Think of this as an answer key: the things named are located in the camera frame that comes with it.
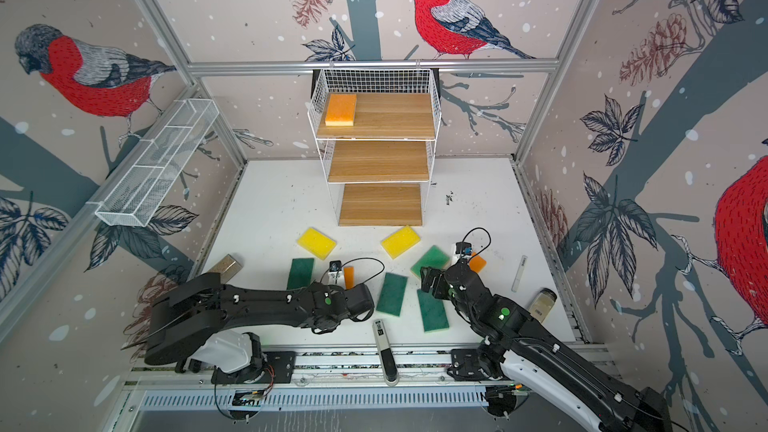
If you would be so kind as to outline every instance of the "white table surface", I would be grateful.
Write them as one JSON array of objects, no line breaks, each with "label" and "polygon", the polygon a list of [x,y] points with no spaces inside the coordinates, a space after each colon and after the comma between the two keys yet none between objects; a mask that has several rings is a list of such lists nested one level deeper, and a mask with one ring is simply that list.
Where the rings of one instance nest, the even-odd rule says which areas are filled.
[{"label": "white table surface", "polygon": [[[264,346],[373,346],[372,322],[383,318],[392,345],[456,346],[474,344],[481,338],[446,302],[450,328],[425,333],[416,290],[419,283],[410,267],[433,245],[452,254],[453,245],[466,232],[482,226],[490,231],[492,245],[482,256],[488,261],[480,273],[492,293],[504,295],[527,307],[543,288],[556,291],[512,165],[506,158],[438,158],[432,177],[424,226],[414,227],[419,244],[392,260],[380,241],[398,227],[339,227],[322,174],[314,160],[259,160],[249,162],[232,205],[208,256],[208,270],[226,254],[241,264],[229,282],[244,288],[284,290],[291,259],[312,257],[296,244],[308,227],[314,227],[337,242],[325,261],[315,259],[312,278],[317,280],[331,260],[346,262],[356,257],[376,257],[386,271],[408,277],[400,317],[375,312],[367,322],[344,321],[330,334],[315,335],[309,329],[284,325],[239,328],[258,334]],[[446,196],[453,200],[446,203]],[[468,242],[475,250],[487,243],[482,231]],[[517,292],[512,282],[520,258],[528,264]],[[356,283],[380,270],[374,261],[354,264]],[[369,281],[378,302],[384,274]],[[558,300],[544,326],[562,341],[573,341],[571,325]]]}]

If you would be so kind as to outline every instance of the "bullfinch illustration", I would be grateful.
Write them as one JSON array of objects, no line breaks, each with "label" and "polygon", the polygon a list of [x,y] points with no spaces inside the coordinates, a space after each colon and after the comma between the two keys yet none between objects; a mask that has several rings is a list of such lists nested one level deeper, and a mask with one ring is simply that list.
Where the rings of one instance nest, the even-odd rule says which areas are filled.
[{"label": "bullfinch illustration", "polygon": [[125,117],[128,132],[118,138],[119,145],[127,137],[139,138],[130,131],[130,114],[145,102],[152,103],[149,92],[154,82],[176,70],[116,47],[73,39],[45,24],[24,29],[15,48],[24,72],[40,72],[73,106],[95,116]]},{"label": "bullfinch illustration", "polygon": [[673,237],[683,243],[688,254],[682,273],[690,272],[692,261],[714,268],[725,275],[754,312],[754,320],[741,332],[728,327],[722,318],[711,318],[734,337],[736,348],[729,352],[742,355],[742,339],[768,328],[768,156],[723,192],[715,209],[714,229],[717,260],[698,258],[684,237]]},{"label": "bullfinch illustration", "polygon": [[414,0],[418,34],[437,50],[435,58],[446,53],[469,54],[480,49],[502,49],[522,59],[533,59],[515,49],[485,17],[485,12],[470,0]]}]

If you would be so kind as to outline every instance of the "green sponge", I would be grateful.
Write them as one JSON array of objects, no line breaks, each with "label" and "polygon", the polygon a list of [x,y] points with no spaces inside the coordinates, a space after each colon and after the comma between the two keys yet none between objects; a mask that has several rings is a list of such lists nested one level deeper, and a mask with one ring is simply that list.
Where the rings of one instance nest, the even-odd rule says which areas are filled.
[{"label": "green sponge", "polygon": [[406,295],[407,283],[408,277],[389,272],[384,275],[384,285],[382,285],[382,292],[379,294],[376,310],[400,317],[402,298]]},{"label": "green sponge", "polygon": [[418,307],[422,310],[422,324],[425,332],[442,331],[450,327],[443,301],[434,298],[428,292],[416,290]]},{"label": "green sponge", "polygon": [[427,253],[422,255],[416,264],[411,267],[411,272],[416,275],[418,280],[422,280],[422,267],[443,268],[448,263],[448,260],[450,260],[450,257],[440,250],[437,245],[433,245]]},{"label": "green sponge", "polygon": [[312,282],[312,269],[314,267],[314,258],[294,258],[290,264],[286,290],[292,291],[309,285]]}]

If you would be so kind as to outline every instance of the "wooden shelf board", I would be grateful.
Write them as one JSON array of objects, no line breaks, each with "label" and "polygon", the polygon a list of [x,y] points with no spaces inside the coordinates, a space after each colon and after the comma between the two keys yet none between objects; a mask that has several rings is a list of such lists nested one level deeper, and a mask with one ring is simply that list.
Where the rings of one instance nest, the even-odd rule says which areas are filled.
[{"label": "wooden shelf board", "polygon": [[407,182],[429,180],[426,142],[339,140],[328,182]]},{"label": "wooden shelf board", "polygon": [[359,93],[355,125],[326,126],[323,107],[318,139],[435,139],[432,99],[427,93]]},{"label": "wooden shelf board", "polygon": [[420,226],[419,184],[347,184],[340,226]]}]

